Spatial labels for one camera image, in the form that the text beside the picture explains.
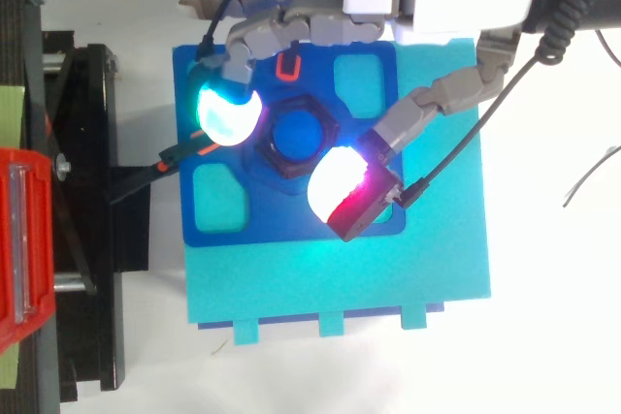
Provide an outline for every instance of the cyan light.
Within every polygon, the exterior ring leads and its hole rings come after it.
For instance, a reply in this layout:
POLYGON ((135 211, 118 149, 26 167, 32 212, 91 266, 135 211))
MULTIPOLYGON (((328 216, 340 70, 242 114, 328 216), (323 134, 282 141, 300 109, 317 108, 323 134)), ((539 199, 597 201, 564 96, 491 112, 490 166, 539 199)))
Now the cyan light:
POLYGON ((231 146, 247 140, 261 116, 261 98, 256 91, 245 104, 232 104, 213 89, 198 94, 197 116, 203 131, 216 144, 231 146))
POLYGON ((333 147, 321 159, 309 181, 309 205, 323 222, 365 180, 369 164, 351 147, 333 147))

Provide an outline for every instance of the red object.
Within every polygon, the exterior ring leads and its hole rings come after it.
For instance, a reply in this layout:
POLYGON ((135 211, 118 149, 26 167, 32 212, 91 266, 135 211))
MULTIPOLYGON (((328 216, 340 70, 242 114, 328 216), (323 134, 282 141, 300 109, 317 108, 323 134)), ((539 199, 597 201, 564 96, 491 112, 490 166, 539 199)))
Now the red object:
POLYGON ((297 81, 298 78, 300 77, 300 71, 302 70, 302 57, 300 55, 296 55, 295 57, 295 69, 293 70, 293 73, 285 73, 282 70, 282 62, 284 60, 284 53, 281 52, 278 55, 278 62, 276 65, 276 76, 278 77, 279 80, 285 81, 285 82, 294 82, 297 81))
POLYGON ((51 163, 29 150, 0 149, 0 353, 39 330, 55 311, 54 271, 51 229, 51 163), (23 217, 12 215, 10 173, 20 170, 23 177, 13 183, 23 197, 23 217), (22 322, 17 321, 14 269, 21 256, 14 257, 14 231, 24 227, 23 280, 27 286, 22 322))

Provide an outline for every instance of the teal base plate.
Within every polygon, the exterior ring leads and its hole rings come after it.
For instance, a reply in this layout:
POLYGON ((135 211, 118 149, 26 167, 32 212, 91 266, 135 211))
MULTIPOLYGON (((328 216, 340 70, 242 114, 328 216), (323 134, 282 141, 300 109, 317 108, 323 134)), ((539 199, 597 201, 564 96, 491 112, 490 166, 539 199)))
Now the teal base plate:
MULTIPOLYGON (((399 94, 474 64, 472 41, 395 46, 399 94)), ((340 88, 364 87, 352 63, 340 88)), ((476 123, 440 117, 404 152, 406 184, 426 175, 476 123)), ((233 322, 236 343, 259 339, 259 319, 319 314, 322 336, 343 334, 351 309, 400 306, 402 327, 426 327, 426 305, 490 296, 480 141, 407 212, 396 236, 185 247, 190 323, 233 322)))

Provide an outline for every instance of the white background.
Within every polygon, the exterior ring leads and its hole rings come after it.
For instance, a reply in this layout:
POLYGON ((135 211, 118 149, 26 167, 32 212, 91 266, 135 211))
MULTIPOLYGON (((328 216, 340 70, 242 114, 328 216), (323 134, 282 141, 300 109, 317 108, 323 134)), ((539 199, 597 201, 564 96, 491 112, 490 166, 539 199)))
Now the white background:
MULTIPOLYGON (((176 141, 171 49, 207 26, 177 1, 44 8, 45 28, 118 56, 121 164, 153 163, 176 141)), ((607 36, 621 54, 621 34, 607 36)), ((523 40, 517 65, 537 39, 523 40)), ((334 339, 314 336, 316 323, 268 326, 250 347, 234 347, 230 330, 198 332, 186 324, 178 180, 159 182, 151 271, 123 277, 127 378, 115 393, 81 384, 63 413, 621 412, 621 156, 561 209, 621 144, 620 83, 582 33, 563 65, 538 66, 511 95, 482 137, 494 297, 450 303, 425 331, 404 333, 397 317, 348 322, 334 339)))

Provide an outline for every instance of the yellow sticker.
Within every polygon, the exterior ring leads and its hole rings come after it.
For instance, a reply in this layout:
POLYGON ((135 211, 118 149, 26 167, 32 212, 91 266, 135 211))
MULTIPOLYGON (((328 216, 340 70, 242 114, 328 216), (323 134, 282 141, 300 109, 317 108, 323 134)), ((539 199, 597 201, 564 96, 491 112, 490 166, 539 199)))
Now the yellow sticker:
POLYGON ((15 389, 18 364, 19 344, 16 343, 0 355, 0 390, 15 389))
POLYGON ((19 148, 24 93, 22 86, 0 86, 0 147, 19 148))

